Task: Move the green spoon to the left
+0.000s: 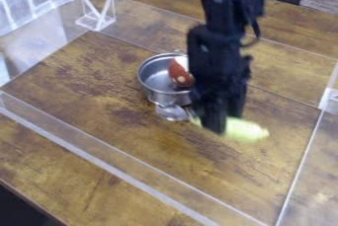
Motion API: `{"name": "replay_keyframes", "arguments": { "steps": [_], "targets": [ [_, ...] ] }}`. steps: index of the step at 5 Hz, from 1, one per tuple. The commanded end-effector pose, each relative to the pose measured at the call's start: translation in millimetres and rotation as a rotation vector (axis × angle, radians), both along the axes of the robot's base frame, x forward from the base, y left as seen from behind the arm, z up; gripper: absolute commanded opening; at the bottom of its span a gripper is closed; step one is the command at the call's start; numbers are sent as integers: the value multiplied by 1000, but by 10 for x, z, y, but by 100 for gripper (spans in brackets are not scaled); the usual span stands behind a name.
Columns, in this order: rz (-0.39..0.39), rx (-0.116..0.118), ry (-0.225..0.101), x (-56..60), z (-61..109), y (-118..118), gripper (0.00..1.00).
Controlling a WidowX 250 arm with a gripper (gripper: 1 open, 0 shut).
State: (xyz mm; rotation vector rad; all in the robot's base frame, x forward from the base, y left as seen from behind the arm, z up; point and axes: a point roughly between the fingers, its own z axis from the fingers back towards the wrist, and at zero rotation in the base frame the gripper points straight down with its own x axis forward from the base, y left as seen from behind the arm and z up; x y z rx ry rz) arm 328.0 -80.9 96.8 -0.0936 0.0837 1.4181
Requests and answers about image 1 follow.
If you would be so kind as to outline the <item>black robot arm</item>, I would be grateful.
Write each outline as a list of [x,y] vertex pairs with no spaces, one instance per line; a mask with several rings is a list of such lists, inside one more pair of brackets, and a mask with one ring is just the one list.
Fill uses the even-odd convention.
[[191,108],[201,126],[226,132],[227,118],[243,115],[252,56],[242,49],[246,28],[260,31],[264,0],[200,0],[204,22],[188,30],[187,57],[192,76]]

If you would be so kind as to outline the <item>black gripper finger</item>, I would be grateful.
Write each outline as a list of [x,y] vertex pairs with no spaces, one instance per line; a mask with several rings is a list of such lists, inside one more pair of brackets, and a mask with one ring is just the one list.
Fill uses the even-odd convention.
[[227,102],[222,99],[201,99],[196,112],[201,126],[222,134],[226,130]]
[[228,99],[227,114],[234,117],[242,117],[247,100],[247,84],[235,87]]

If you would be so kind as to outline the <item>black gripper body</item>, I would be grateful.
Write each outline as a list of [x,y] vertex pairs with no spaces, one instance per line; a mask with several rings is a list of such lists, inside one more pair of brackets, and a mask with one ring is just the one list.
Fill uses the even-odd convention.
[[187,33],[187,56],[192,102],[197,105],[201,99],[222,99],[228,111],[231,92],[251,77],[252,56],[240,54],[240,37],[197,25]]

